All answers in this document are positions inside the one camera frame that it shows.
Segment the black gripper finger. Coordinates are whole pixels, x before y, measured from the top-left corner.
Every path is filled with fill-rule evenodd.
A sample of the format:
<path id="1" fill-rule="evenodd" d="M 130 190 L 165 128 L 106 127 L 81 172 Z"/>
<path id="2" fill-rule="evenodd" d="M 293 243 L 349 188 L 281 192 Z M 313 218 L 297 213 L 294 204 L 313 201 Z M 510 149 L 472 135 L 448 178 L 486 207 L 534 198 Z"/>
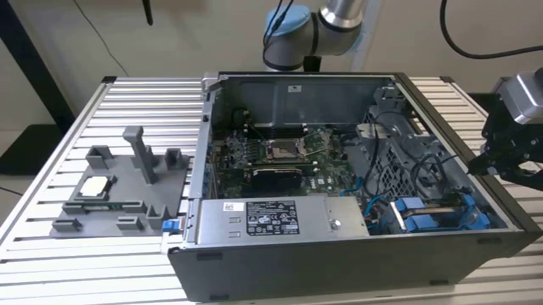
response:
<path id="1" fill-rule="evenodd" d="M 508 155 L 502 161 L 501 177 L 521 186 L 542 191 L 542 170 L 526 170 L 520 166 L 528 161 L 534 162 L 530 153 Z"/>
<path id="2" fill-rule="evenodd" d="M 482 153 L 469 162 L 472 175 L 505 175 L 508 171 L 508 150 L 500 147 L 484 147 Z"/>

